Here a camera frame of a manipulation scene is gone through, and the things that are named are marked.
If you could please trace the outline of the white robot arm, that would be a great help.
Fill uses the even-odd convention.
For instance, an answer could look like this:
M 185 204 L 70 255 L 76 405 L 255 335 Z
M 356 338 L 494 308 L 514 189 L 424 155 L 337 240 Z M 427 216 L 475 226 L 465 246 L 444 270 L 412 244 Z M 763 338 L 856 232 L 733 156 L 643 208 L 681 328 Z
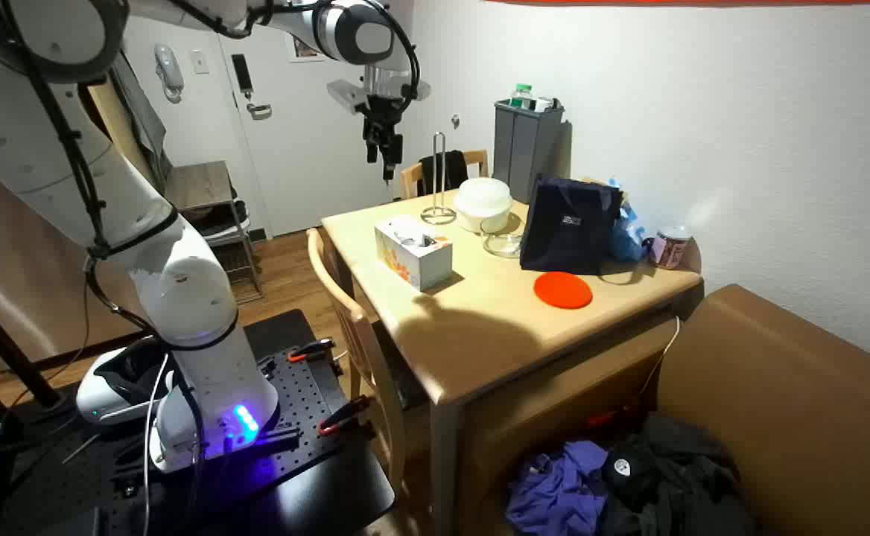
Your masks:
M 135 13 L 228 39 L 277 27 L 332 60 L 360 64 L 366 80 L 344 92 L 378 150 L 418 98 L 420 70 L 389 64 L 412 42 L 381 0 L 0 0 L 0 185 L 132 275 L 141 323 L 176 359 L 176 383 L 147 427 L 147 456 L 176 472 L 256 442 L 280 395 L 256 365 L 210 240 L 77 98 L 85 82 L 110 70 Z

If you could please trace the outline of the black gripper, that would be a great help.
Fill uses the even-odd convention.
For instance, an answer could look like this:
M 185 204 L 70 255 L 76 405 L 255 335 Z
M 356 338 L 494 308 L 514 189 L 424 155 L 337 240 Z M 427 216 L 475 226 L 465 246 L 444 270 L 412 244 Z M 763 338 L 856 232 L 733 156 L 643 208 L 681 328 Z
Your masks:
M 365 115 L 366 161 L 381 162 L 381 177 L 390 182 L 404 162 L 404 104 L 396 98 L 371 94 L 357 113 Z

